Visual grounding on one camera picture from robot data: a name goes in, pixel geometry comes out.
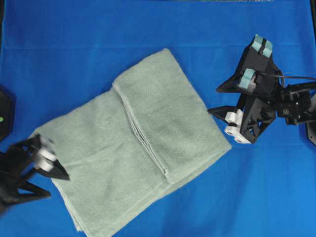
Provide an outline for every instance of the black cable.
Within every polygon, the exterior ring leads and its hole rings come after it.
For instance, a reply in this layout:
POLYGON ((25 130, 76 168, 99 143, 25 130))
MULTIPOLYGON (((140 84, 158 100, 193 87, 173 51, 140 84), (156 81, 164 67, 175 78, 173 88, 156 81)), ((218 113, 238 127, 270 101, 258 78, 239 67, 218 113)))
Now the black cable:
POLYGON ((264 75, 264 76, 270 76, 274 78, 289 78, 289 79, 307 79, 307 80, 316 80, 316 78, 311 78, 311 77, 301 77, 301 76, 283 76, 283 75, 273 75, 273 74, 268 74, 264 73, 261 71, 257 71, 259 74, 264 75))

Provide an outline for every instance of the blue backdrop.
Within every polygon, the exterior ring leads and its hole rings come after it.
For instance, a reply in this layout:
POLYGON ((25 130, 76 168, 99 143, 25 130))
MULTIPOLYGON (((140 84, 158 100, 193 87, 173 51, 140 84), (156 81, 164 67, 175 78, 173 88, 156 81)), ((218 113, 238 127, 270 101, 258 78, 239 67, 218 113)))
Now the blue backdrop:
MULTIPOLYGON (((235 105, 237 95, 215 88, 256 33, 274 44, 284 74, 316 76, 309 0, 6 0, 2 30, 0 84, 16 95, 14 130, 2 151, 107 91, 121 72, 164 47, 207 107, 235 105)), ((255 145, 227 138, 230 152, 116 236, 315 236, 316 147, 304 127, 278 118, 255 145)), ((31 182, 52 198, 12 208, 0 219, 0 236, 85 236, 51 180, 35 175, 31 182)))

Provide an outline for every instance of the towel fold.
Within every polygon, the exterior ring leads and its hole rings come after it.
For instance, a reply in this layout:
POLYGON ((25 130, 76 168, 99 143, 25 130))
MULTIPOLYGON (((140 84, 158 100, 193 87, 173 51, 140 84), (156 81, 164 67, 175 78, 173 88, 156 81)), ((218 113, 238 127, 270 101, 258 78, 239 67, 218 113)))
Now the towel fold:
POLYGON ((88 237, 113 235, 231 148, 168 49, 35 132, 55 142, 71 181, 53 182, 88 237))

